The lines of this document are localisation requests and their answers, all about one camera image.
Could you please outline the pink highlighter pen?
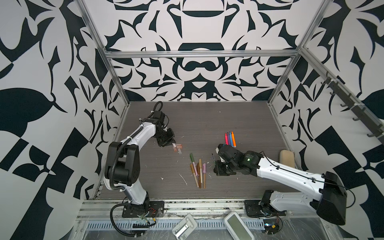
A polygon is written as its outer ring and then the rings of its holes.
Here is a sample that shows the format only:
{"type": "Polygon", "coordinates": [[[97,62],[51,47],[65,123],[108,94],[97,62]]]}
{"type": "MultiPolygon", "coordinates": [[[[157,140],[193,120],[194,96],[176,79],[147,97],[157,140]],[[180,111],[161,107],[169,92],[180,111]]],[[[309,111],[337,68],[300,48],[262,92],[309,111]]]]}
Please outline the pink highlighter pen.
{"type": "Polygon", "coordinates": [[[225,133],[225,144],[229,145],[228,133],[225,133]]]}

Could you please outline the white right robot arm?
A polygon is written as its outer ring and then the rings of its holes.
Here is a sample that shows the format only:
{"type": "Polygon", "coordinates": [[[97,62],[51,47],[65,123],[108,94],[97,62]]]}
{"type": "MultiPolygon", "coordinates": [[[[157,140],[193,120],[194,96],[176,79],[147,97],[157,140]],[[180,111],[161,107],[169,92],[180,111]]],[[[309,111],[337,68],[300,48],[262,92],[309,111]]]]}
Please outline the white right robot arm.
{"type": "Polygon", "coordinates": [[[237,173],[269,179],[295,189],[293,193],[266,190],[256,204],[246,202],[247,216],[252,218],[277,216],[286,211],[316,213],[323,220],[338,226],[346,224],[347,189],[331,172],[315,174],[289,167],[268,158],[264,153],[242,153],[230,145],[216,148],[217,176],[237,173]]]}

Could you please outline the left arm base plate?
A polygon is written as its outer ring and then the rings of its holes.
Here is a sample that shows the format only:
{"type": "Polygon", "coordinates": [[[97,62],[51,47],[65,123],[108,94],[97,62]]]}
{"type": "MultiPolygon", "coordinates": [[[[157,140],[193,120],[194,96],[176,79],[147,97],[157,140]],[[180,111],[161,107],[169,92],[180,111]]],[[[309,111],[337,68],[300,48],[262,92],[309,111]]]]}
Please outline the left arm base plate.
{"type": "Polygon", "coordinates": [[[165,208],[164,201],[149,201],[142,205],[127,203],[123,208],[123,218],[139,218],[140,216],[154,218],[161,215],[165,208]]]}

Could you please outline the beige sponge block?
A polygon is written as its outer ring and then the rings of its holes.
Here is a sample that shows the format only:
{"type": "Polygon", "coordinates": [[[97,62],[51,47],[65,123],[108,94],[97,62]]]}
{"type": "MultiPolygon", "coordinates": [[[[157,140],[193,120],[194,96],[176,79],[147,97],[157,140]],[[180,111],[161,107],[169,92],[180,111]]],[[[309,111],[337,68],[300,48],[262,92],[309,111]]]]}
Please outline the beige sponge block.
{"type": "Polygon", "coordinates": [[[279,155],[279,162],[291,168],[295,168],[295,155],[293,152],[288,150],[281,150],[279,155]]]}

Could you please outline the black wall hook rail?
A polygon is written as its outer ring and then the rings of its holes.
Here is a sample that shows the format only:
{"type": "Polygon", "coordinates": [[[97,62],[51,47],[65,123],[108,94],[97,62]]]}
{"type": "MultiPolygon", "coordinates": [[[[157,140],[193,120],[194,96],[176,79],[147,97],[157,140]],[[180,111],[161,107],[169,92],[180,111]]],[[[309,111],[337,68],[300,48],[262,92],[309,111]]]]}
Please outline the black wall hook rail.
{"type": "Polygon", "coordinates": [[[324,79],[322,82],[323,87],[327,87],[331,90],[330,100],[328,103],[328,108],[330,113],[331,105],[335,97],[341,100],[340,107],[347,111],[352,111],[355,115],[353,120],[355,122],[362,122],[365,127],[371,132],[367,134],[369,138],[376,138],[379,140],[382,145],[384,144],[384,123],[364,104],[358,97],[347,88],[347,86],[339,79],[334,79],[326,72],[325,74],[320,74],[324,79]]]}

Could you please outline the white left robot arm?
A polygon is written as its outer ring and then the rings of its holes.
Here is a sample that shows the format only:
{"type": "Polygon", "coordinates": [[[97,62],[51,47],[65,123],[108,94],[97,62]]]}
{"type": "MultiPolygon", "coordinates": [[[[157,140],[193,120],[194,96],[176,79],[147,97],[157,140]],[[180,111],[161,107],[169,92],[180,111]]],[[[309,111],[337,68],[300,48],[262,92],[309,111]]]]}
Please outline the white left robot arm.
{"type": "Polygon", "coordinates": [[[139,180],[142,147],[150,138],[155,138],[159,147],[176,143],[173,130],[164,123],[166,117],[162,111],[152,111],[131,135],[108,147],[104,184],[110,191],[123,192],[131,204],[143,205],[149,196],[139,180]]]}

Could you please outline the grey screen device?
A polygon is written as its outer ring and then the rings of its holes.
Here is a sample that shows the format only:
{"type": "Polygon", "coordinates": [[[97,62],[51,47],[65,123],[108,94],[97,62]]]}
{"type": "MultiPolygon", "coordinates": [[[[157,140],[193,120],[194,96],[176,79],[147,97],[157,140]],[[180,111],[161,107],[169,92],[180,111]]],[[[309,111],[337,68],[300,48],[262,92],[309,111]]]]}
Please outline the grey screen device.
{"type": "Polygon", "coordinates": [[[232,211],[224,218],[224,224],[234,240],[255,240],[240,215],[232,211]]]}

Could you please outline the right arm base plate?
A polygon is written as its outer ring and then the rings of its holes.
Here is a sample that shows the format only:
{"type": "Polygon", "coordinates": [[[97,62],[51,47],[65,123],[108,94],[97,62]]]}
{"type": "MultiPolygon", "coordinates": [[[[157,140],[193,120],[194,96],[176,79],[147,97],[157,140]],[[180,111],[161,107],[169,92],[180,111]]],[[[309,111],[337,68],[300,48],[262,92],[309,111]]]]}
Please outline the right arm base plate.
{"type": "Polygon", "coordinates": [[[245,200],[244,204],[246,215],[250,218],[286,216],[286,211],[279,212],[261,200],[245,200]]]}

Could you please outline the small circuit board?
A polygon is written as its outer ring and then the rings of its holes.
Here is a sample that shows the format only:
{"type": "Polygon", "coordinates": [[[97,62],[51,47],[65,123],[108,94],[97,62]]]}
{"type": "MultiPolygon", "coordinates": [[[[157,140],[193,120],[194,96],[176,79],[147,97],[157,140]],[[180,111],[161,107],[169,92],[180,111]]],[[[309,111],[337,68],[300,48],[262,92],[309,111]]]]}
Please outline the small circuit board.
{"type": "Polygon", "coordinates": [[[283,229],[283,222],[279,217],[263,219],[264,233],[267,235],[276,235],[283,229]]]}

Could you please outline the orange highlighter pen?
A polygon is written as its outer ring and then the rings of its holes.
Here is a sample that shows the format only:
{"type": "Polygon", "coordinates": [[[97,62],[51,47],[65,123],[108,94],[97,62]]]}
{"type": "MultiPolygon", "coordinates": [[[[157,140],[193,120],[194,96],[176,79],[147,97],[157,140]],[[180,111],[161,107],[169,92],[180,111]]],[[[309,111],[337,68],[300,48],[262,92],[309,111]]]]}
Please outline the orange highlighter pen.
{"type": "Polygon", "coordinates": [[[231,138],[232,138],[232,146],[234,148],[237,147],[237,144],[236,144],[236,140],[235,140],[235,135],[234,135],[234,132],[231,132],[231,138]]]}

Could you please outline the gold cap cream marker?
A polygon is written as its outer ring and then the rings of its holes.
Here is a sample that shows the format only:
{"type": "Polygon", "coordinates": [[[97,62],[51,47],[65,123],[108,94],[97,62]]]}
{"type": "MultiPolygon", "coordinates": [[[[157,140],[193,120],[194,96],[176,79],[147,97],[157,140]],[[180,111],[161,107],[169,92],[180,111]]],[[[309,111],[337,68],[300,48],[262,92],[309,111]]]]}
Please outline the gold cap cream marker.
{"type": "Polygon", "coordinates": [[[201,186],[203,186],[203,163],[202,163],[202,159],[199,159],[199,176],[200,176],[200,183],[201,183],[201,186]]]}

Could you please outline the pink cap brown marker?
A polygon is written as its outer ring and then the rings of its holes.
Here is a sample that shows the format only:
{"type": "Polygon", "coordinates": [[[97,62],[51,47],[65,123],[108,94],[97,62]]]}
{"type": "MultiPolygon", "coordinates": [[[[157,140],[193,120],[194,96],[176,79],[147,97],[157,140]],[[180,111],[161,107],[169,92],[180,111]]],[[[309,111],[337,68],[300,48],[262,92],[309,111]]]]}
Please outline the pink cap brown marker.
{"type": "Polygon", "coordinates": [[[206,164],[202,166],[203,188],[206,189],[206,164]]]}

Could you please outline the tan marker pen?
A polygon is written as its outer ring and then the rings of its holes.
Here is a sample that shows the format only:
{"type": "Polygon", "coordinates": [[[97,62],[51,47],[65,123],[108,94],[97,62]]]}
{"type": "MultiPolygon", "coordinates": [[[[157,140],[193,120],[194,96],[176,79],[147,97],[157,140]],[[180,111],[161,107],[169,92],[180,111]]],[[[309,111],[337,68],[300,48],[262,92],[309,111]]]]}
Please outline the tan marker pen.
{"type": "Polygon", "coordinates": [[[196,174],[196,171],[195,171],[195,168],[194,168],[194,164],[191,163],[190,167],[191,167],[191,171],[192,171],[192,174],[193,174],[196,186],[197,186],[197,188],[199,188],[199,182],[198,182],[198,179],[197,179],[197,174],[196,174]]]}

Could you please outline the white handheld device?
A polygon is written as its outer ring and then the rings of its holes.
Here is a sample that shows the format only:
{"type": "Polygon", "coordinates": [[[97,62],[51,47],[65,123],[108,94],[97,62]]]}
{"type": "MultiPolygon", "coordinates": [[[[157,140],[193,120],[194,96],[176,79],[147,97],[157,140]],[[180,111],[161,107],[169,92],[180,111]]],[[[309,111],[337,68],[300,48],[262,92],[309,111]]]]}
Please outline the white handheld device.
{"type": "Polygon", "coordinates": [[[177,240],[186,240],[197,227],[197,221],[188,214],[172,229],[172,233],[177,240]]]}

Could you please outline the blue highlighter pen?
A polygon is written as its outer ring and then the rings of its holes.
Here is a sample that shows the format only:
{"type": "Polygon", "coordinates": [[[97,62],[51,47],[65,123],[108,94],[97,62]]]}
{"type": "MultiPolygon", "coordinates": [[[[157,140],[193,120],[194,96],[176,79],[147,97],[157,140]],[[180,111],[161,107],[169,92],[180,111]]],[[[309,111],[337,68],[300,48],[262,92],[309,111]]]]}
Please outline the blue highlighter pen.
{"type": "Polygon", "coordinates": [[[229,143],[232,147],[234,147],[234,142],[233,142],[233,137],[231,132],[229,132],[229,143]]]}

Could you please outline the brown marker pen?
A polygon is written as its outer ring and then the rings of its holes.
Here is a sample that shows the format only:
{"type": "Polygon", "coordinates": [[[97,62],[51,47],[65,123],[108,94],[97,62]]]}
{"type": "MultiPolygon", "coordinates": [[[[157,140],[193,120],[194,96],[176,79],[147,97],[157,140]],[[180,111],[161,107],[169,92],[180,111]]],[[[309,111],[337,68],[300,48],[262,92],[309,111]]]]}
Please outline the brown marker pen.
{"type": "Polygon", "coordinates": [[[201,183],[200,164],[199,163],[196,164],[196,170],[197,170],[198,185],[199,185],[199,188],[201,189],[202,188],[202,183],[201,183]]]}

